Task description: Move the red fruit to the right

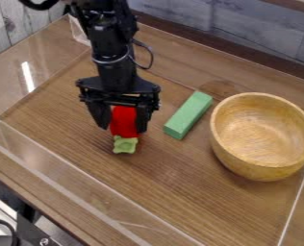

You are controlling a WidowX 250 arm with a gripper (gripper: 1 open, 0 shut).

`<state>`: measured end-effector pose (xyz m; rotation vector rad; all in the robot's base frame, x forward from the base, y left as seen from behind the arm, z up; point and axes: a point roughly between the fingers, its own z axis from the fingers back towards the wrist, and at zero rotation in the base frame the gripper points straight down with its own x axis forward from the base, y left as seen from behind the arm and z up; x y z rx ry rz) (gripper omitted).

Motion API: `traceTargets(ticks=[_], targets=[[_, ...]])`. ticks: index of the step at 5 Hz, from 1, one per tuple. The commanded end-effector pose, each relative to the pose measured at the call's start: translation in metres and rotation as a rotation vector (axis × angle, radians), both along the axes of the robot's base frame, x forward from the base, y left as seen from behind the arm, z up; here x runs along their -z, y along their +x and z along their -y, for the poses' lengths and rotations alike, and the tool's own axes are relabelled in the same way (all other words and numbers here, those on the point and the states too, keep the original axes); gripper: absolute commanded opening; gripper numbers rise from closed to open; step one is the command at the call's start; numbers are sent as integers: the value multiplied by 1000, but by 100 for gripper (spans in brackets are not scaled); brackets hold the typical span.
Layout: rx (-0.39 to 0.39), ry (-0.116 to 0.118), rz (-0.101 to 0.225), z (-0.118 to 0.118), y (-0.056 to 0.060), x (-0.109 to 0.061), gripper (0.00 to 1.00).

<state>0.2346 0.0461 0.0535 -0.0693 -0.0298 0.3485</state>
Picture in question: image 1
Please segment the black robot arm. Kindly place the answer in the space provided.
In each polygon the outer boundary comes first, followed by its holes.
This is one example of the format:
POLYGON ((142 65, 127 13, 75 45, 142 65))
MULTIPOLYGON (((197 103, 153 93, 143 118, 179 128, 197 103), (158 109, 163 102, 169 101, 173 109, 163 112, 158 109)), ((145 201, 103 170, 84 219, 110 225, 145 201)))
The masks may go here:
POLYGON ((139 75, 133 46, 141 42, 137 16, 126 0, 71 0, 71 11, 79 20, 91 45, 91 60, 98 75, 80 78, 76 87, 96 125, 111 125, 111 107, 123 106, 137 113, 134 127, 147 130, 153 113, 159 110, 161 86, 139 75))

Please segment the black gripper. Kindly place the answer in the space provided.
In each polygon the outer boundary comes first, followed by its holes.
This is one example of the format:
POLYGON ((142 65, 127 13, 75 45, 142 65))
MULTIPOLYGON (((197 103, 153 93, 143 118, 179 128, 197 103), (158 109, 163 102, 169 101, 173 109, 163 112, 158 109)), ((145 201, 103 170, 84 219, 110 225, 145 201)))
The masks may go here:
POLYGON ((159 109, 161 86, 143 79, 137 72, 131 54, 122 56, 91 55, 98 75, 80 78, 76 87, 99 128, 108 129, 111 106, 137 109, 137 132, 147 131, 151 112, 159 109))

